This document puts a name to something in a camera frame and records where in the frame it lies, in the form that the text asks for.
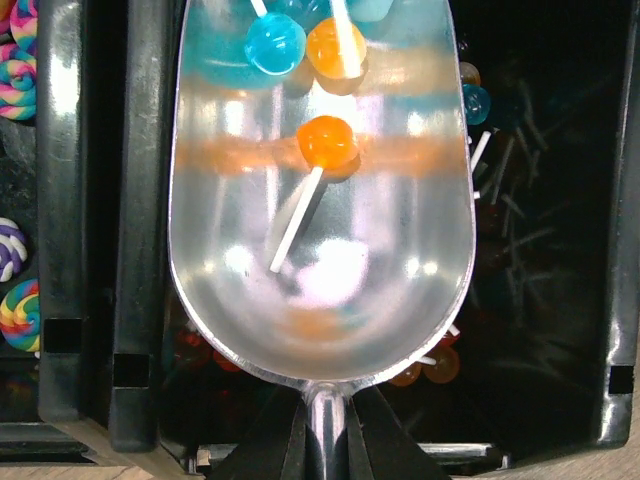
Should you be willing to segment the yellow round lollipop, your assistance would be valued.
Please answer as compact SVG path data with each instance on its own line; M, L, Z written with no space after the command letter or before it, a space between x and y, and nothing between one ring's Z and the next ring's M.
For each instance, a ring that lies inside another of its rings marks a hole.
M330 15L307 35L306 57L314 69L331 80L362 75L366 40L352 22L346 1L330 1Z

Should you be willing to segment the blue round lollipop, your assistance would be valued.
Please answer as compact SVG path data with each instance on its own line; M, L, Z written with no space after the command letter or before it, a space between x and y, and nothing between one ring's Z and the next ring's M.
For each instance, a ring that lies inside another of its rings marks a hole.
M265 3L251 0L256 19L247 30L244 53L250 65L269 76L292 73L305 53L306 34L290 16L269 12Z

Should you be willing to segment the orange round lollipop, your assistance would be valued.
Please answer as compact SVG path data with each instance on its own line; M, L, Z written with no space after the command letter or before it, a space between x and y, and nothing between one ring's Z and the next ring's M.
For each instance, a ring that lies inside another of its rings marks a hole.
M280 272L325 173L343 170L358 155L352 128L338 117L319 116L308 121L297 130L296 139L311 171L279 212L277 219L287 220L287 224L269 265L273 273Z

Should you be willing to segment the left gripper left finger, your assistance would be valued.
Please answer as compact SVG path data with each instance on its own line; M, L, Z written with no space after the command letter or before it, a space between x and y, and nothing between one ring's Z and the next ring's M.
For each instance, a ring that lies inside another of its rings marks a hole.
M306 435L306 408L300 393L277 387L245 438L207 478L305 479Z

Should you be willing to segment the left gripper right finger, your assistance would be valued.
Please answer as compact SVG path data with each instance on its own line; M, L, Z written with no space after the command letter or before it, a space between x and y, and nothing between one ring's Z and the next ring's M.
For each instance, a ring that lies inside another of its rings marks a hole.
M437 480L449 475L403 430L378 388L357 393L347 410L349 479Z

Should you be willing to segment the metal scoop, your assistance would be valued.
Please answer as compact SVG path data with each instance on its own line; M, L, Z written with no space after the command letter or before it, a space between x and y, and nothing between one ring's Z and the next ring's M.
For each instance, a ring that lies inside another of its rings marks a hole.
M468 291L476 250L456 35L446 1L346 1L362 75L305 53L269 76L244 53L250 1L190 1L180 35L168 247L203 337L306 407L307 477L348 479L353 396L421 360ZM279 212L310 173L297 130L344 120L358 155L326 172L279 273Z

